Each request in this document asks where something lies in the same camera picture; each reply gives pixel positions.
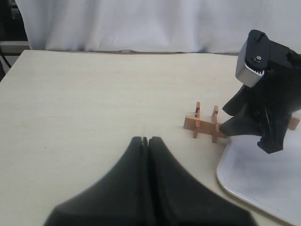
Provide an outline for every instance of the table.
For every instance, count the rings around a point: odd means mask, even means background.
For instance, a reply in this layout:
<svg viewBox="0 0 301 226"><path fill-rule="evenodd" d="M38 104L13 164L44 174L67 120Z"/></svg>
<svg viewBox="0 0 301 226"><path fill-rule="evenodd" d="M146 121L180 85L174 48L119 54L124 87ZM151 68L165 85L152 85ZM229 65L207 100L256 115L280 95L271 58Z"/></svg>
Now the table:
<svg viewBox="0 0 301 226"><path fill-rule="evenodd" d="M100 179L133 136L160 136L202 184L252 212L261 226L284 225L227 194L216 180L226 145L183 129L201 102L210 120L240 88L236 56L105 54L26 50L0 83L0 225L40 226L59 203ZM218 120L229 117L219 112Z"/></svg>

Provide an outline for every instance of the screw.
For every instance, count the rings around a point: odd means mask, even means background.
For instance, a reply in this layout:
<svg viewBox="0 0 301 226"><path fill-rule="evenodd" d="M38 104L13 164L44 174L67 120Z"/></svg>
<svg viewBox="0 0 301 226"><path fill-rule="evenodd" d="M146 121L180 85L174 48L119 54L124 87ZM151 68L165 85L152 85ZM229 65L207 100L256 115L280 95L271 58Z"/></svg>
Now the screw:
<svg viewBox="0 0 301 226"><path fill-rule="evenodd" d="M261 56L255 57L255 58L254 58L254 61L257 62L257 63L259 63L259 62L261 61Z"/></svg>

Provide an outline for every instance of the black cable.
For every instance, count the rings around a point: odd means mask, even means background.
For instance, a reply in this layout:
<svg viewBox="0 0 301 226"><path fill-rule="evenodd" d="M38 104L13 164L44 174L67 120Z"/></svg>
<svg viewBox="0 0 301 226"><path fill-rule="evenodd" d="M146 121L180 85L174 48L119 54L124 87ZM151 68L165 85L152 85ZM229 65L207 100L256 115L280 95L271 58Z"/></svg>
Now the black cable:
<svg viewBox="0 0 301 226"><path fill-rule="evenodd" d="M6 57L4 56L4 54L3 54L2 50L1 50L1 47L0 47L0 55L1 55L1 57L3 58L4 62L6 63L6 65L7 65L9 68L11 68L10 63L8 62L8 60L6 59Z"/></svg>

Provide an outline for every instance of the wooden table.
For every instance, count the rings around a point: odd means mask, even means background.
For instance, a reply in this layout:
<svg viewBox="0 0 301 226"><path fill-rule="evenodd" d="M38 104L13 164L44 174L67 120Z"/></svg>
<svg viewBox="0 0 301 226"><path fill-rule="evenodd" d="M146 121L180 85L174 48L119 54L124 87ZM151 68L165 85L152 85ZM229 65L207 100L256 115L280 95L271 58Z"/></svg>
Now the wooden table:
<svg viewBox="0 0 301 226"><path fill-rule="evenodd" d="M26 50L0 83L0 225L40 226L59 203L100 179L133 136L161 136L202 184L227 194L216 167L227 140L183 129L201 102L210 120L240 88L236 56L101 54ZM229 117L219 112L219 120Z"/></svg>

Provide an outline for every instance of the white curtain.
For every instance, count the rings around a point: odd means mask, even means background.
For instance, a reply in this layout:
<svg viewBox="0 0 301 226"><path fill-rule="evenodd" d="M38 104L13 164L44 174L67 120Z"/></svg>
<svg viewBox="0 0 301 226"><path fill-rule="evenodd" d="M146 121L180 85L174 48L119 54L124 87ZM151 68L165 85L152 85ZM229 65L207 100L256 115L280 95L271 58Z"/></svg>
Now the white curtain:
<svg viewBox="0 0 301 226"><path fill-rule="evenodd" d="M251 29L301 52L300 0L16 0L32 49L236 53Z"/></svg>

